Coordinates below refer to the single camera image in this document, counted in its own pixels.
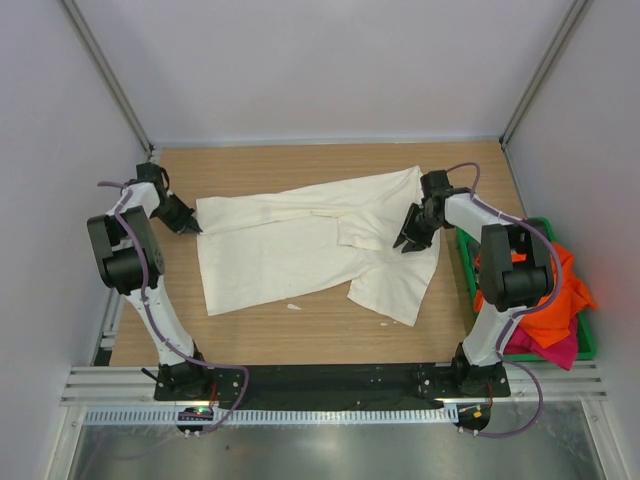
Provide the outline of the cream white t shirt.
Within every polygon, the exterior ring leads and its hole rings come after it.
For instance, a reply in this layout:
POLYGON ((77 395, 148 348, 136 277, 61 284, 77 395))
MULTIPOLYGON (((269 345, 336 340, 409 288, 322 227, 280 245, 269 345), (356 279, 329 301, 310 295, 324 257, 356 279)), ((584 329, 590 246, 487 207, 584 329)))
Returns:
POLYGON ((421 199, 419 167, 272 194, 200 198, 198 259, 209 315, 349 283, 354 303, 414 326, 440 244, 394 242, 421 199))

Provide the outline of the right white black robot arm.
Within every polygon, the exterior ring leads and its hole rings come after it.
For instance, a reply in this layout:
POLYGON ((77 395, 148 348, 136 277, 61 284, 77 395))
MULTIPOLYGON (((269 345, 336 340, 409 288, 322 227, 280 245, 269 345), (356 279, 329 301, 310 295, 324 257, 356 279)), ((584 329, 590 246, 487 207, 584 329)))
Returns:
POLYGON ((403 253, 431 247, 443 228, 459 228, 480 247, 478 289, 484 301, 471 333, 447 365, 421 372, 429 399, 508 393, 504 348, 523 316, 549 306, 563 279, 551 241, 531 223, 483 202, 467 187, 451 185, 444 170, 420 179, 423 198, 412 204, 394 243, 403 253))

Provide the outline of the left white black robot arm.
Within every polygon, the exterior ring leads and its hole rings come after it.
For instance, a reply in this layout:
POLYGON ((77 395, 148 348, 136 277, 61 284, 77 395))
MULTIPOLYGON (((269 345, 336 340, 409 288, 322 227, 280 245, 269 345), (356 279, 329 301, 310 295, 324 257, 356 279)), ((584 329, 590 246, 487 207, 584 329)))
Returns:
POLYGON ((166 170, 154 163, 136 166, 112 209, 87 221, 87 230, 103 283, 122 295, 143 321, 158 353, 154 398, 202 400, 212 389, 204 357, 180 323, 164 284, 165 262, 150 220, 159 219, 176 234, 199 234, 195 210, 170 190, 166 170))

